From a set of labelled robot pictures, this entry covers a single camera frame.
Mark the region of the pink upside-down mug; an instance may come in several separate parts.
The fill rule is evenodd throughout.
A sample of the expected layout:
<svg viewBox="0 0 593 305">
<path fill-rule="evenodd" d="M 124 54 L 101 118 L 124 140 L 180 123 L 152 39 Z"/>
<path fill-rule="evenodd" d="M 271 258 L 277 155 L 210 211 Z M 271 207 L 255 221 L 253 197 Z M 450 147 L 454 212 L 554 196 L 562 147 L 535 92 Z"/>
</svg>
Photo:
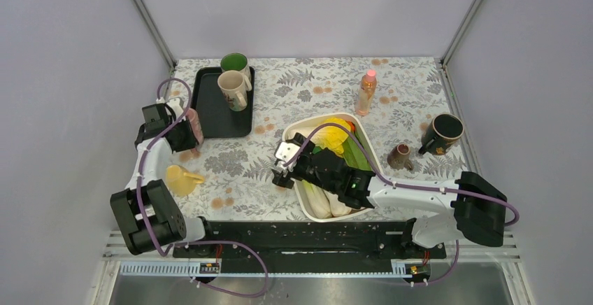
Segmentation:
<svg viewBox="0 0 593 305">
<path fill-rule="evenodd" d="M 197 147 L 201 146 L 204 142 L 204 137 L 197 111 L 193 108 L 189 108 L 185 117 L 189 122 L 192 133 L 197 141 Z"/>
</svg>

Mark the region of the yellow mug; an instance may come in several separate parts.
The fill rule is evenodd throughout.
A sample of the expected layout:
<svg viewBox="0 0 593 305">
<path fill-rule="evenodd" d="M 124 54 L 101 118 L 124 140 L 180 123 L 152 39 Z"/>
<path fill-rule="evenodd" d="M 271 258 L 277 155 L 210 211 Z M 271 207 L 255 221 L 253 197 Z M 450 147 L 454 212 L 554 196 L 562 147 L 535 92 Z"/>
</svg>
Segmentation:
<svg viewBox="0 0 593 305">
<path fill-rule="evenodd" d="M 177 197 L 186 197 L 195 190 L 198 184 L 202 184 L 204 181 L 203 176 L 192 173 L 180 165 L 171 165 L 166 169 L 166 186 Z"/>
</svg>

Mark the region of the beige teal upside-down mug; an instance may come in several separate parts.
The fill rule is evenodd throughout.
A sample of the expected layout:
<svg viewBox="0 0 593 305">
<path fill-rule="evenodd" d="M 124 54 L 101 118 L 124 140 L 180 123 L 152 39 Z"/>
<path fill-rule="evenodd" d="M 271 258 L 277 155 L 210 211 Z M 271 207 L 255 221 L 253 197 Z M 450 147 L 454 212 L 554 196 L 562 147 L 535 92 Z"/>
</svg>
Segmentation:
<svg viewBox="0 0 593 305">
<path fill-rule="evenodd" d="M 247 93 L 252 90 L 252 85 L 246 75 L 239 71 L 225 71 L 218 77 L 217 84 L 232 111 L 247 108 Z"/>
</svg>

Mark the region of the beige floral mug green inside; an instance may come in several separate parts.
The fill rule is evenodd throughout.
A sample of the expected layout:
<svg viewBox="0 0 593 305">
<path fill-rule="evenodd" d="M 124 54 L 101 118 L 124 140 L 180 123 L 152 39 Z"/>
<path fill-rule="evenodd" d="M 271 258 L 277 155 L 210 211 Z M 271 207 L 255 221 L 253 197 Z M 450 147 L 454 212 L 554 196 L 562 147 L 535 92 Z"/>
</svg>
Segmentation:
<svg viewBox="0 0 593 305">
<path fill-rule="evenodd" d="M 220 61 L 220 67 L 223 71 L 238 71 L 251 80 L 250 65 L 248 58 L 238 52 L 225 55 Z"/>
</svg>

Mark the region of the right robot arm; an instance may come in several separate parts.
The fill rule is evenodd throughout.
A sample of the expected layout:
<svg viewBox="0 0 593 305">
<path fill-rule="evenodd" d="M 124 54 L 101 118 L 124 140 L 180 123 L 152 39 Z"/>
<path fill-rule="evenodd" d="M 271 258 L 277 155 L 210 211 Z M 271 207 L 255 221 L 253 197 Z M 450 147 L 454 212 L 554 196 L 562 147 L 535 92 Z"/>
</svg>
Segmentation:
<svg viewBox="0 0 593 305">
<path fill-rule="evenodd" d="M 280 143 L 275 157 L 277 186 L 309 183 L 352 209 L 397 207 L 434 213 L 407 221 L 401 238 L 407 256 L 419 257 L 428 248 L 460 239 L 487 247 L 503 244 L 507 198 L 477 173 L 464 171 L 456 180 L 441 182 L 397 180 L 352 168 L 330 150 L 312 153 L 286 142 Z"/>
</svg>

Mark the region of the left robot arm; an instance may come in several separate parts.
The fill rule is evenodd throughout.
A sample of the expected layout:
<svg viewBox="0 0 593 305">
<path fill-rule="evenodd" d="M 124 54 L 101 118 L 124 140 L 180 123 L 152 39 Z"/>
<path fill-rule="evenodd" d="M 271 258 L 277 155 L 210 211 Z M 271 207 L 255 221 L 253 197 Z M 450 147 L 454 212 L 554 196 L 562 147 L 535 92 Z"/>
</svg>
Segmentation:
<svg viewBox="0 0 593 305">
<path fill-rule="evenodd" d="M 110 197 L 124 243 L 132 255 L 154 250 L 164 253 L 176 243 L 189 243 L 202 257 L 213 254 L 215 235 L 206 231 L 204 218 L 186 218 L 165 183 L 173 153 L 199 146 L 182 99 L 142 109 L 145 122 L 139 127 L 134 146 L 138 153 L 131 179 L 125 189 Z"/>
</svg>

